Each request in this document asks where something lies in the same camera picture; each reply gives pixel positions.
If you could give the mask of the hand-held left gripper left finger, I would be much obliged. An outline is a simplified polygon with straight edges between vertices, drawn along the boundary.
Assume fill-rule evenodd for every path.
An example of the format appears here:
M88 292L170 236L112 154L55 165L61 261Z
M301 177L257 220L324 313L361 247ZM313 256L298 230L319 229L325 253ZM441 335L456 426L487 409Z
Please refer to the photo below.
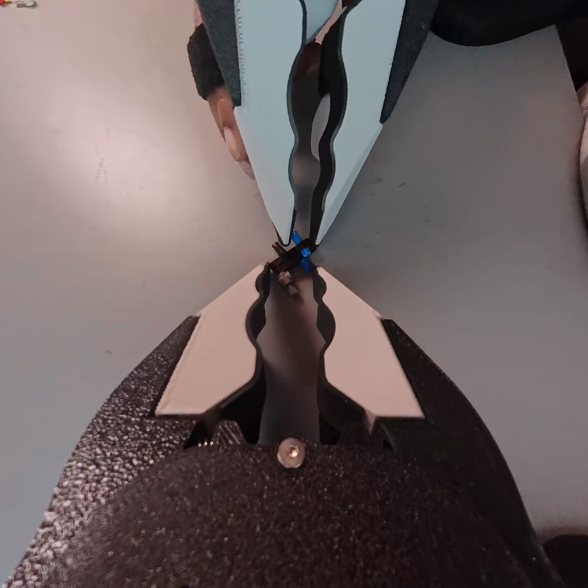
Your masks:
M247 443L258 443L266 401L258 337L269 290L269 265L260 265L197 314L155 408L157 417L194 420L188 443L211 441L225 420L238 424Z

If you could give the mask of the black and blue brick assembly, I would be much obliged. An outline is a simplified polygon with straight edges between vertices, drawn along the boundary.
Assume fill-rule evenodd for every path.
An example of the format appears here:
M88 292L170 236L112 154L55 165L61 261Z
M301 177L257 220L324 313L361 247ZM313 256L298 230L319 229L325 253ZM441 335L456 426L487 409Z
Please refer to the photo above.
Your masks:
M303 239L298 231L292 232L293 246L285 249L280 242L275 242L272 247L277 258L270 262L271 271L277 276L277 281L293 299L299 298L299 289L293 279L292 273L297 268L302 268L306 273L312 274L315 265L311 259L318 246L310 238Z

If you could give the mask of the person's right hand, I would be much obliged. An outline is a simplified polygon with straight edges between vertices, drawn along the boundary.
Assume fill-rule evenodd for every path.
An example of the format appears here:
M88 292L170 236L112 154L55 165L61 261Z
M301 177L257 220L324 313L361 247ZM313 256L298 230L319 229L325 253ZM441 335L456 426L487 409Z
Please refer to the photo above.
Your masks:
M214 121L231 158L251 179L255 179L245 144L234 114L231 96L225 86L216 88L207 99Z

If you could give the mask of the grey desk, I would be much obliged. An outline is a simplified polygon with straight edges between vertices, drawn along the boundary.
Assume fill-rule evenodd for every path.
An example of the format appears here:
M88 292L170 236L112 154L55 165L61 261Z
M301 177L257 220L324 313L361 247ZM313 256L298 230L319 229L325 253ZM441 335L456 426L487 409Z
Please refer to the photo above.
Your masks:
M190 1L1 10L1 583L100 404L269 257L193 29ZM587 533L582 122L556 29L430 35L319 250L466 394L541 537Z

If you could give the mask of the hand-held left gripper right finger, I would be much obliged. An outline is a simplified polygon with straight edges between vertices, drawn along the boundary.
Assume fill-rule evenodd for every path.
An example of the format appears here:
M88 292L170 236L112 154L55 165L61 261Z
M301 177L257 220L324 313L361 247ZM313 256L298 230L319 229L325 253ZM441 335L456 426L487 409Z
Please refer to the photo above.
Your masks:
M324 268L313 275L322 443L396 443L424 412L378 311Z

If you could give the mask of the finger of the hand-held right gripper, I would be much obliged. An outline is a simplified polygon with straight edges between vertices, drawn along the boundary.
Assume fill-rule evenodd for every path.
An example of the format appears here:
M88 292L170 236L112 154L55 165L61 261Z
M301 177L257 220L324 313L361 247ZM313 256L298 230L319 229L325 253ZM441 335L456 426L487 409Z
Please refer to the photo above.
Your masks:
M382 111L405 1L355 1L322 42L327 93L312 138L320 174L312 196L310 239L319 245L333 224L382 127Z
M296 215L291 159L298 145L292 118L292 70L306 33L301 1L235 1L240 105L235 117L261 197L280 241Z

